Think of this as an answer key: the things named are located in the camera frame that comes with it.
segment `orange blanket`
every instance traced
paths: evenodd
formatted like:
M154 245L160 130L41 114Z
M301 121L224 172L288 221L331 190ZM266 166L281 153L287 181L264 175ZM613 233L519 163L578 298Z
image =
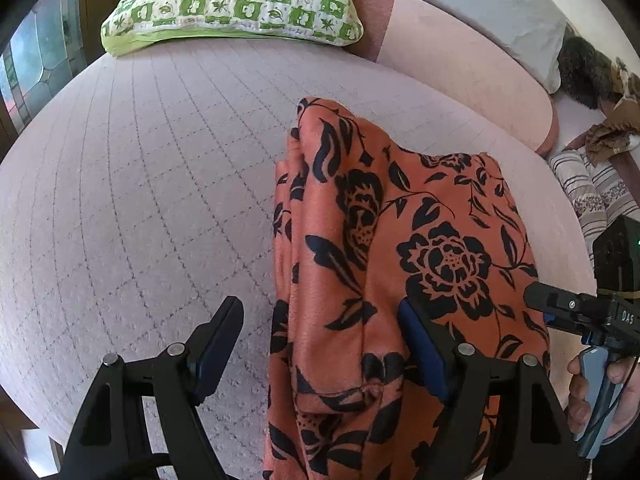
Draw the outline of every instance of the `orange blanket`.
M407 294L483 354L549 366L524 224L487 154L409 152L316 98L298 105L276 169L277 304L265 480L410 480L442 407L421 385L396 322ZM485 411L469 473L488 453Z

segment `blue gripper pad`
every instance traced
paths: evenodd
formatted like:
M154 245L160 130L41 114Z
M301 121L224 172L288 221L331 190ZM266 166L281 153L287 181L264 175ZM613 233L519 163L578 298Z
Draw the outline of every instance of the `blue gripper pad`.
M450 391L446 381L445 363L406 299L402 300L398 307L398 324L404 342L416 361L424 386L432 396L438 397L440 402L446 404Z

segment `striped fabric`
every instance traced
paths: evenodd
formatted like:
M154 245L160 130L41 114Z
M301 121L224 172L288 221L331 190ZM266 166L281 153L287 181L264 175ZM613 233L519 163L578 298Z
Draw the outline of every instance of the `striped fabric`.
M591 164L584 147L559 153L549 166L580 222L593 266L593 241L619 215L640 221L640 208L609 161Z

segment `silver bolt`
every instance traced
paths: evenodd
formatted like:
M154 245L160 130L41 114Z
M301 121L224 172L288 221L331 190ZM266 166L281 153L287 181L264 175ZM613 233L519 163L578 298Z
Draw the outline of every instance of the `silver bolt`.
M182 343L173 343L172 345L169 345L169 348L166 349L166 352L169 355L175 357L184 352L184 345Z
M526 364L527 366L538 366L538 358L535 355L524 354L522 357L522 362L524 362L524 364Z
M118 362L120 356L114 352L109 352L102 358L102 364L105 366L113 366Z
M469 343L460 343L458 345L458 352L462 355L473 355L476 353L476 348Z

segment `checkered pillow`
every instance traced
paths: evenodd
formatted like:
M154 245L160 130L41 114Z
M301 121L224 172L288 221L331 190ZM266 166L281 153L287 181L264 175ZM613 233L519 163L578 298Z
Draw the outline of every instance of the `checkered pillow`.
M120 56L169 38L269 34L344 46L362 33L351 0L122 0L102 44Z

